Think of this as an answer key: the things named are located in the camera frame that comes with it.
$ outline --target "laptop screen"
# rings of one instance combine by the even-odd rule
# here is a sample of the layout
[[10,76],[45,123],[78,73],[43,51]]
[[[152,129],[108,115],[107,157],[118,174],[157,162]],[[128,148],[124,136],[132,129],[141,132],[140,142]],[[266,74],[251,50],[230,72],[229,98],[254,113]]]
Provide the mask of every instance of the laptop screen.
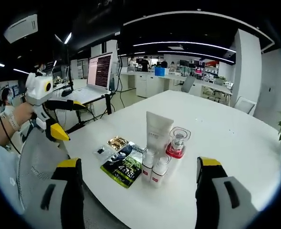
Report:
[[113,53],[89,59],[87,84],[108,89],[111,76]]

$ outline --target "laptop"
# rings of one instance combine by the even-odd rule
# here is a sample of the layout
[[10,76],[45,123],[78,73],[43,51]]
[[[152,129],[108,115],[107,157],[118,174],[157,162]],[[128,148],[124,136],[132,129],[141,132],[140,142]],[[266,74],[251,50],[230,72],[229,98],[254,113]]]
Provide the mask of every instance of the laptop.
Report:
[[90,58],[86,87],[74,90],[64,98],[85,104],[105,94],[110,94],[112,60],[112,52]]

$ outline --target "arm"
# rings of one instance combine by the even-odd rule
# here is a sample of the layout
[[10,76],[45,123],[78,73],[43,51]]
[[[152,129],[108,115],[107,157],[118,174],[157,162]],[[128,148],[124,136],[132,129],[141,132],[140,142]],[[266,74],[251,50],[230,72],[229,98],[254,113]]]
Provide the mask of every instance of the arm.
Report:
[[[26,121],[28,121],[31,118],[33,112],[33,108],[29,103],[23,103],[15,108],[13,111],[15,120],[19,126],[24,124]],[[15,130],[11,126],[9,122],[9,118],[2,118],[3,125],[6,129],[7,134],[11,138],[13,134],[15,133]],[[9,142],[9,139],[2,127],[2,124],[0,123],[0,146],[5,146]]]

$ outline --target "wrist strap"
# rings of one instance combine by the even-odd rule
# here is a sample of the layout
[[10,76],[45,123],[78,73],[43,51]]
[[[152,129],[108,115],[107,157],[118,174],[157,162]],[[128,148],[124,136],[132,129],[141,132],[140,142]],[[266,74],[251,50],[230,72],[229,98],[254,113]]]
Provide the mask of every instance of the wrist strap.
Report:
[[15,120],[15,117],[14,117],[14,114],[10,115],[9,122],[10,122],[11,126],[13,127],[13,129],[15,131],[19,131],[20,130],[21,127],[17,124],[17,122]]

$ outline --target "small white bottle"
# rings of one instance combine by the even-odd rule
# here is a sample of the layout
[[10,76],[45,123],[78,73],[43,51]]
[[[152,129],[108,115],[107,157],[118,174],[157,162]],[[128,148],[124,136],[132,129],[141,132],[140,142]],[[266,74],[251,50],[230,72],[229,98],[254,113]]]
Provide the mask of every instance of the small white bottle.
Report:
[[151,172],[154,164],[154,156],[155,153],[147,149],[142,160],[142,178],[147,182],[150,182]]
[[150,183],[154,187],[160,187],[162,184],[162,181],[165,177],[165,174],[168,169],[168,163],[169,163],[170,158],[168,156],[162,156],[156,165],[153,167],[153,171],[151,174],[151,180]]

